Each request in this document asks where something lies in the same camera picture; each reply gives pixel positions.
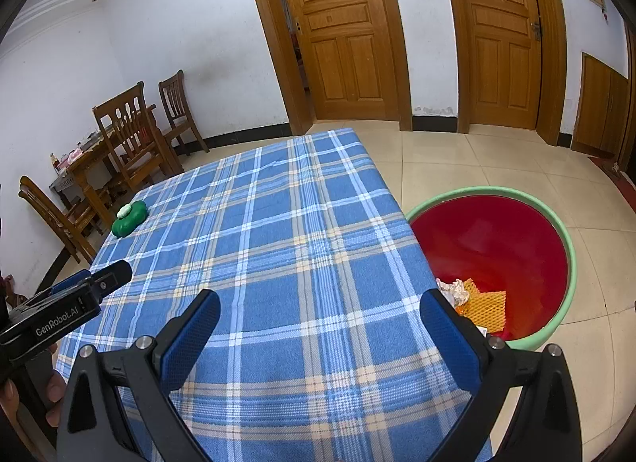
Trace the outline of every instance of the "tile floor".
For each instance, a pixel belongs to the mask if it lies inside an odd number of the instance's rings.
[[[581,415],[584,460],[612,442],[636,404],[636,213],[587,157],[550,147],[534,132],[485,125],[469,134],[399,131],[396,122],[319,122],[310,133],[351,126],[404,212],[465,186],[509,186],[535,195],[570,231],[578,258],[572,306],[551,341],[567,356]],[[280,139],[181,157],[191,170]],[[59,279],[79,268],[71,260]],[[511,391],[491,434],[505,433],[519,392]]]

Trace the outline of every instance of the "green object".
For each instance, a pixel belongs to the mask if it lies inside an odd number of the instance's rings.
[[[143,200],[138,200],[130,205],[130,212],[124,218],[115,220],[111,231],[117,238],[125,238],[147,218],[148,208]]]
[[[522,191],[499,186],[475,186],[471,188],[456,189],[448,193],[442,193],[441,195],[427,200],[407,213],[406,220],[410,224],[424,211],[435,207],[437,204],[459,197],[467,197],[469,195],[498,195],[523,202],[546,217],[548,222],[552,224],[556,232],[561,237],[561,241],[565,248],[565,256],[567,257],[567,290],[565,291],[564,298],[561,301],[561,306],[559,306],[556,314],[549,320],[549,322],[539,331],[524,338],[507,341],[507,344],[513,349],[535,351],[548,341],[548,339],[552,336],[552,333],[554,333],[559,324],[561,324],[565,314],[570,309],[570,304],[574,297],[574,290],[576,288],[576,254],[574,252],[574,246],[572,245],[572,239],[570,238],[567,228],[565,228],[561,219],[554,213],[554,211],[552,211],[552,209],[546,206],[539,199]]]

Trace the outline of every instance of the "door frame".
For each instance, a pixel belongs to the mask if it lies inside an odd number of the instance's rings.
[[[463,11],[466,0],[450,0],[457,43],[459,108],[457,132],[467,134],[471,124],[471,22]],[[562,0],[537,0],[541,17],[541,88],[537,133],[549,145],[556,146],[565,102],[567,37]]]
[[[411,86],[406,61],[406,44],[398,0],[384,0],[389,25],[389,36],[397,87],[397,112],[400,130],[413,130],[411,110]],[[304,95],[303,83],[298,71],[285,16],[280,0],[256,0],[263,31],[270,50],[274,71],[281,86],[282,99],[289,117],[291,131],[302,135],[312,126],[309,105]]]
[[[629,90],[627,92],[627,116],[625,122],[625,134],[622,138],[621,151],[617,162],[622,171],[627,170],[627,165],[634,150],[636,141],[636,35],[625,25],[625,39],[627,39],[627,65]]]

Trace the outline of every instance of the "chair backrest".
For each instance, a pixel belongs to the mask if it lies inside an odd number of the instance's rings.
[[[138,82],[120,95],[111,98],[97,107],[93,107],[93,114],[102,131],[115,163],[123,177],[130,182],[129,169],[155,148],[153,129],[147,115],[144,101],[144,82]],[[106,131],[108,123],[104,118],[110,118],[112,134]],[[126,152],[128,161],[122,162],[115,149],[121,145]]]
[[[65,217],[63,212],[53,204],[51,199],[26,175],[20,178],[20,191],[18,192],[18,196],[31,204],[37,211],[37,214],[42,217],[66,247],[71,248],[71,251],[74,250],[66,231],[71,235],[79,234],[79,231],[77,231],[75,226]]]
[[[18,196],[25,199],[37,211],[48,226],[62,240],[71,255],[79,251],[85,259],[92,263],[96,252],[84,238],[77,227],[61,212],[44,192],[26,175],[20,178]]]
[[[159,82],[159,95],[163,102],[165,115],[168,117],[174,128],[174,120],[177,118],[192,118],[188,101],[186,100],[186,92],[183,88],[183,70],[179,70],[168,80]]]

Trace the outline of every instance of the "bottle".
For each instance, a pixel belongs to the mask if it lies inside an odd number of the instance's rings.
[[[57,167],[60,165],[60,160],[55,157],[55,154],[51,154],[51,164],[53,165],[53,169],[55,170],[55,173],[60,173],[57,169]]]

